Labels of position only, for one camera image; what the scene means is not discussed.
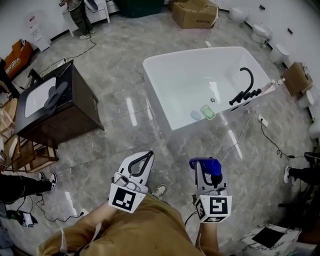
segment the bathtub faucet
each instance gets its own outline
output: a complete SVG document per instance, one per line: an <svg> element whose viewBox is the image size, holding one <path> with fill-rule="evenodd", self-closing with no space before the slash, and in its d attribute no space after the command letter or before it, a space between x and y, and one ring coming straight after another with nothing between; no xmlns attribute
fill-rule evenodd
<svg viewBox="0 0 320 256"><path fill-rule="evenodd" d="M254 85L254 75L252 74L251 70L247 67L242 67L240 68L240 71L247 71L250 75L250 85L249 87L245 90L245 92L240 91L239 94L237 96L234 97L233 100L229 101L229 104L232 106L235 102L240 103L242 99L244 99L245 101L248 98L252 98L253 96L258 96L261 93L261 89L258 90L253 90L252 92L249 92L252 88L252 86Z"/></svg>

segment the bathtub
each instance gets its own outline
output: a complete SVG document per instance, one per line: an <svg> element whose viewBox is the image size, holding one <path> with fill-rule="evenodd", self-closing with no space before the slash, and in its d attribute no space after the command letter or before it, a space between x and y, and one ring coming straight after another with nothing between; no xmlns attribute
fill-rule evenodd
<svg viewBox="0 0 320 256"><path fill-rule="evenodd" d="M200 109L208 106L215 114L245 111L259 94L234 102L241 91L261 89L270 79L243 47L211 47L184 50L149 57L143 62L148 100L158 125L166 136L173 132L194 132L210 122Z"/></svg>

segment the sink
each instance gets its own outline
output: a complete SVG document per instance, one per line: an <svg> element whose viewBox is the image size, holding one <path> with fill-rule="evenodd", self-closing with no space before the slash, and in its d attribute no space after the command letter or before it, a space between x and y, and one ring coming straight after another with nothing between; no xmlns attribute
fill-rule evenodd
<svg viewBox="0 0 320 256"><path fill-rule="evenodd" d="M167 123L171 131L176 131L204 120L200 109L206 105L218 114L235 111L262 99L265 94L229 104L251 83L249 73L240 71L243 67L254 76L251 92L270 82L264 70L243 47L192 49L145 59L146 89L160 126ZM198 119L192 117L192 111L199 113Z"/></svg>
<svg viewBox="0 0 320 256"><path fill-rule="evenodd" d="M43 108L49 98L49 89L56 86L56 80L56 77L52 77L29 93L25 101L24 116L26 118Z"/></svg>

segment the soap bar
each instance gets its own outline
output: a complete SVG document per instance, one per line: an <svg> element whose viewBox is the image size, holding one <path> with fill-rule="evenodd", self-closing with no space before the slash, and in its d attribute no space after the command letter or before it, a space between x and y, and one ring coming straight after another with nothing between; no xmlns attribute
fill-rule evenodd
<svg viewBox="0 0 320 256"><path fill-rule="evenodd" d="M216 114L211 110L211 108L208 105L205 105L203 108L200 109L200 111L208 120L212 120L216 116Z"/></svg>

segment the marble floor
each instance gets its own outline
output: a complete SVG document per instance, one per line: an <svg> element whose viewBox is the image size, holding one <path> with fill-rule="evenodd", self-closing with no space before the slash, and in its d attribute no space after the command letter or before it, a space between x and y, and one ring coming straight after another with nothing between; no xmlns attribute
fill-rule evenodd
<svg viewBox="0 0 320 256"><path fill-rule="evenodd" d="M171 13L128 19L120 15L111 17L111 24L99 22L94 25L96 34L92 41L97 45L74 59L74 64L99 99L98 109L105 131L94 130L59 145L59 161L44 170L47 177L55 172L58 184L54 192L44 194L47 217L67 218L88 212L105 202L111 178L121 161L135 152L153 150L155 162L148 185L152 189L159 183L168 186L163 197L178 209L182 216L192 203L191 195L196 186L194 174L188 161L194 157L214 157L221 160L234 145L230 131L238 140L249 113L241 116L218 115L208 130L198 134L163 139L157 119L147 103L143 61L147 57L181 50L205 48L205 41L213 46L242 46L262 66L271 79L280 77L280 70L268 59L270 50L262 49L250 39L251 30L228 19L221 13L213 29L182 30L171 19ZM33 68L43 70L61 58L76 56L92 44L79 40L68 33L59 37L45 52L39 53ZM27 72L21 73L15 82L26 83ZM134 113L130 113L126 99L130 98ZM309 116L297 106L282 86L256 109L269 122L265 132L287 154L303 155L312 149L308 136ZM136 126L131 122L135 116ZM297 168L308 166L304 158L288 160L279 158L275 147L262 135L260 123L255 116L248 121L239 140L222 162L223 172L228 175L233 195L232 214L218 227L220 249L226 254L235 253L240 247L239 239L262 221L276 224L284 214L278 203L290 201L301 189L283 182L284 167L291 164ZM37 178L37 174L28 175ZM32 196L33 203L40 197ZM23 199L8 208L17 209ZM30 211L32 202L27 197L22 210ZM39 224L25 228L16 221L3 220L14 243L21 249L36 254L37 246L60 227L76 222L49 222L33 205L32 214ZM194 240L199 221L194 216L187 231Z"/></svg>

